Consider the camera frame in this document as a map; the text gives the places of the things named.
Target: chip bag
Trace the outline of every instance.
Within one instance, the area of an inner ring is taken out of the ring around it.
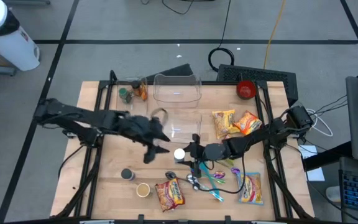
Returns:
[[[180,191],[178,179],[174,178],[162,184],[156,184],[158,198],[162,212],[176,208],[185,204],[185,198]]]
[[[234,125],[240,129],[242,134],[247,135],[258,129],[262,125],[262,122],[258,117],[246,111],[239,122],[235,122]]]
[[[216,138],[219,139],[227,134],[238,133],[240,130],[233,125],[235,110],[213,111],[215,121]]]
[[[237,182],[239,187],[242,185],[244,173],[237,173]],[[244,188],[239,193],[239,202],[251,203],[255,205],[263,205],[262,200],[262,185],[260,184],[260,173],[246,173],[246,182]]]

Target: wooden tabletop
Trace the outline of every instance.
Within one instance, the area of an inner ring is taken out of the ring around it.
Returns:
[[[147,104],[135,108],[133,113],[141,114],[145,111],[150,113],[159,107],[152,97],[153,88],[153,86],[149,86]],[[87,110],[93,110],[97,89],[98,82],[83,82],[77,106]],[[201,144],[205,145],[212,142],[220,142],[220,139],[216,139],[212,111],[235,109],[235,118],[241,116],[245,110],[257,114],[255,100],[241,100],[236,95],[235,89],[236,86],[229,85],[203,86],[201,89],[202,97],[197,108],[173,110],[172,113],[201,114]],[[268,82],[268,89],[273,115],[275,117],[280,116],[281,113],[288,108],[283,83]],[[117,89],[113,88],[110,110],[122,109],[120,100],[117,101],[116,92]],[[288,144],[296,148],[298,147],[294,139],[289,139]],[[79,142],[77,139],[69,139],[65,157],[70,155],[78,146]],[[153,162],[144,164],[142,161],[145,148],[142,147],[142,145],[133,143],[120,136],[106,136],[104,138],[92,218],[133,220],[137,219],[138,214],[144,214],[147,220],[223,220],[225,215],[230,215],[232,220],[274,220],[269,179],[262,155],[262,143],[253,145],[250,150],[246,152],[244,162],[246,172],[259,172],[261,174],[263,205],[239,203],[238,194],[232,195],[224,192],[220,192],[220,195],[224,198],[224,202],[219,202],[209,193],[196,192],[191,188],[190,184],[180,182],[180,188],[183,191],[186,204],[177,207],[174,211],[163,213],[157,194],[153,194],[149,198],[140,198],[137,196],[135,188],[138,184],[145,182],[154,189],[155,184],[167,181],[165,172],[168,170],[174,171],[177,176],[183,178],[190,173],[187,166],[175,164],[173,161],[173,151],[183,145],[171,143],[164,144],[164,146],[171,150],[171,153],[157,154]],[[305,211],[314,216],[299,152],[290,147],[284,147],[281,154],[289,191]],[[84,157],[85,150],[82,150],[71,158],[62,169],[51,215],[60,212],[76,192],[80,183]],[[236,159],[235,165],[242,167],[241,159]],[[136,179],[134,181],[129,182],[121,178],[121,171],[124,168],[130,168],[135,172]],[[226,184],[217,184],[217,187],[231,191],[238,189],[237,177],[231,174],[228,168],[220,164],[215,164],[214,170],[221,170],[226,173]],[[277,192],[281,216],[285,217],[283,198],[278,187]],[[89,188],[85,192],[81,214],[85,214],[88,195]]]

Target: red bowl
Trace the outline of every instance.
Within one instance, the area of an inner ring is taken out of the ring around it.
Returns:
[[[256,87],[252,81],[245,80],[237,84],[237,95],[243,100],[249,100],[256,95]]]

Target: white paper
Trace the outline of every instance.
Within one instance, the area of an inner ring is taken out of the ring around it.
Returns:
[[[299,146],[299,151],[301,151],[303,159],[314,156],[317,153],[316,146]],[[307,175],[308,175],[310,181],[325,181],[323,169],[321,167],[311,170],[311,171],[308,171]]]

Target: snack bag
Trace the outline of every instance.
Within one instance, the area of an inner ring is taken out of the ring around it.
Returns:
[[[246,111],[239,122],[234,123],[234,125],[240,129],[242,134],[247,135],[258,129],[260,125],[262,125],[262,122],[258,119],[258,117],[249,111]]]
[[[240,172],[236,175],[239,187],[241,187],[244,173]],[[244,188],[239,193],[239,202],[251,203],[255,205],[264,204],[262,200],[262,185],[260,184],[260,173],[246,173],[246,182],[244,184]]]
[[[212,115],[215,121],[216,138],[219,139],[227,134],[240,132],[238,128],[233,126],[233,116],[235,110],[229,111],[213,111]]]
[[[185,198],[180,191],[178,179],[172,179],[162,184],[156,184],[155,189],[160,199],[162,212],[185,204]]]

